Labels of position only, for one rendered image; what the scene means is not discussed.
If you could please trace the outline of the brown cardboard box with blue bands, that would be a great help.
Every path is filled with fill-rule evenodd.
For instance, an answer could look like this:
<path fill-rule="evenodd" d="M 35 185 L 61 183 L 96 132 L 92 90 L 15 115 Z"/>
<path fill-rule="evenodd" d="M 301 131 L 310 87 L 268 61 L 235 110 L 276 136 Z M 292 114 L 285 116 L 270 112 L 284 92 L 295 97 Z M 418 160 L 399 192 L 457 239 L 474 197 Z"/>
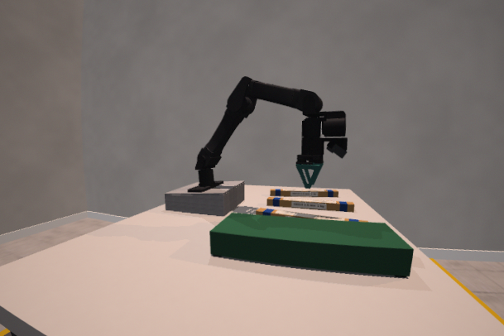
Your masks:
<path fill-rule="evenodd" d="M 354 212 L 353 202 L 268 197 L 267 206 Z"/>

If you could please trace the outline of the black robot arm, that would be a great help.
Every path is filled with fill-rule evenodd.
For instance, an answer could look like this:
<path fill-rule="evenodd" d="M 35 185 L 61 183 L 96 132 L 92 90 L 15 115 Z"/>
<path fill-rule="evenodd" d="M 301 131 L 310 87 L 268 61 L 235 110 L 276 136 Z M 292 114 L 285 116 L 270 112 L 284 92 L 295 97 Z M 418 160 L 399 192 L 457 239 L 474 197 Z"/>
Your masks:
<path fill-rule="evenodd" d="M 205 192 L 223 184 L 223 180 L 214 181 L 214 171 L 211 168 L 218 164 L 229 138 L 239 123 L 254 111 L 258 99 L 296 108 L 303 112 L 307 118 L 302 121 L 302 137 L 316 136 L 316 138 L 310 138 L 309 155 L 322 156 L 324 154 L 323 141 L 330 141 L 326 148 L 330 152 L 342 159 L 346 155 L 348 138 L 345 137 L 346 114 L 344 111 L 320 112 L 323 102 L 314 92 L 266 84 L 244 76 L 228 97 L 228 106 L 226 106 L 221 123 L 197 156 L 195 169 L 199 172 L 199 185 L 188 189 L 188 192 Z M 317 118 L 311 119 L 314 117 Z M 344 138 L 322 138 L 321 122 L 322 134 L 325 137 Z"/>

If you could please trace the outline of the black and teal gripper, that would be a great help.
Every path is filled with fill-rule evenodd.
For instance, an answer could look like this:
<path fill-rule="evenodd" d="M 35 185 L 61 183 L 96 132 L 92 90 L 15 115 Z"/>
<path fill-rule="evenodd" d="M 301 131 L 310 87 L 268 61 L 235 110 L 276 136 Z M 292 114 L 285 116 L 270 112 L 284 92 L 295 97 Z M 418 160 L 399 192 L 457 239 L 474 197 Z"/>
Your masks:
<path fill-rule="evenodd" d="M 310 189 L 311 185 L 314 185 L 319 172 L 324 164 L 323 155 L 322 156 L 314 156 L 309 155 L 310 153 L 310 138 L 316 138 L 313 136 L 302 137 L 302 146 L 301 146 L 301 155 L 297 155 L 296 168 L 299 171 L 300 177 L 304 183 L 306 189 Z M 320 159 L 319 159 L 320 158 Z M 309 162 L 307 162 L 309 161 Z M 305 174 L 308 180 L 308 184 L 305 179 L 305 175 L 302 171 L 305 170 Z M 310 173 L 308 169 L 314 170 L 313 175 L 310 178 Z"/>

